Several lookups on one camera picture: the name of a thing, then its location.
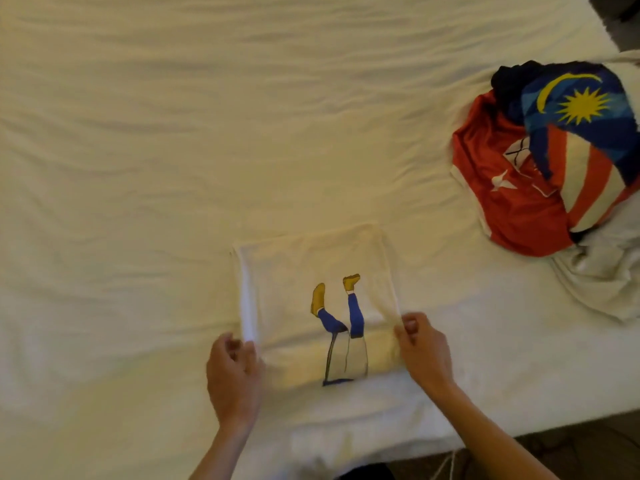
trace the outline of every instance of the yellow crescent moon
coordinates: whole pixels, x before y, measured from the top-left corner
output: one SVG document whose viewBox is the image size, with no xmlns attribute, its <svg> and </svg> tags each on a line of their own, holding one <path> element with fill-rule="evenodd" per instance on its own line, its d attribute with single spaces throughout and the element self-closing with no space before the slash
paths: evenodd
<svg viewBox="0 0 640 480">
<path fill-rule="evenodd" d="M 554 80 L 549 82 L 544 89 L 540 91 L 538 96 L 538 111 L 542 114 L 545 113 L 545 104 L 547 103 L 549 94 L 551 94 L 551 91 L 553 91 L 554 88 L 562 81 L 566 79 L 583 79 L 585 77 L 602 82 L 602 79 L 595 74 L 562 74 L 560 77 L 556 77 Z"/>
</svg>

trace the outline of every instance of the cartoon legs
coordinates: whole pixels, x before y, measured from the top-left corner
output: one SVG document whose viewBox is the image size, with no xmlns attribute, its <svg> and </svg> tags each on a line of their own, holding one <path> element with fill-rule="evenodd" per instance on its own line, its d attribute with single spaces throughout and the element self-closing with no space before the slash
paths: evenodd
<svg viewBox="0 0 640 480">
<path fill-rule="evenodd" d="M 332 334 L 326 357 L 323 386 L 340 384 L 366 377 L 368 372 L 367 345 L 364 341 L 364 317 L 355 295 L 359 274 L 342 279 L 348 295 L 351 331 L 324 309 L 324 283 L 316 286 L 311 300 L 311 313 L 320 319 L 324 329 Z"/>
</svg>

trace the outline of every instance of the white bed sheet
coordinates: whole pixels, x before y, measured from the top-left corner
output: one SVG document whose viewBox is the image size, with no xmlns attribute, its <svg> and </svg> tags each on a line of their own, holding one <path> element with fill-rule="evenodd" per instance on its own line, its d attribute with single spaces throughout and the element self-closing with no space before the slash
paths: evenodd
<svg viewBox="0 0 640 480">
<path fill-rule="evenodd" d="M 448 145 L 500 64 L 615 53 L 587 0 L 2 0 L 3 478 L 188 475 L 230 247 L 377 220 L 401 308 L 512 434 L 640 405 L 640 326 L 486 240 Z M 406 373 L 265 405 L 235 478 L 457 446 Z"/>
</svg>

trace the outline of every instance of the floor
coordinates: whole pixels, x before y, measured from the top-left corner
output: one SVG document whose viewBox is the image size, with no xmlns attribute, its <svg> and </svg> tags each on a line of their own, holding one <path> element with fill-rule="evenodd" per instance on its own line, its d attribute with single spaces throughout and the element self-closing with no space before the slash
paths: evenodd
<svg viewBox="0 0 640 480">
<path fill-rule="evenodd" d="M 640 48 L 640 15 L 626 23 L 618 15 L 635 0 L 591 0 L 620 50 Z M 640 479 L 640 410 L 518 438 L 562 480 Z M 388 465 L 396 480 L 428 480 L 448 454 Z M 449 466 L 438 476 L 449 478 Z M 463 450 L 456 455 L 455 480 L 488 480 Z"/>
</svg>

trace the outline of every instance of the pile of clothes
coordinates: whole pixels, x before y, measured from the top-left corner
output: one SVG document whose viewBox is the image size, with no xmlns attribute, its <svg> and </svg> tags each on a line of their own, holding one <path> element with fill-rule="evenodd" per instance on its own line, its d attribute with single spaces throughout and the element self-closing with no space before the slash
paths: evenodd
<svg viewBox="0 0 640 480">
<path fill-rule="evenodd" d="M 519 254 L 553 255 L 588 306 L 640 317 L 640 55 L 530 61 L 491 83 L 453 135 L 452 174 L 485 233 Z"/>
</svg>

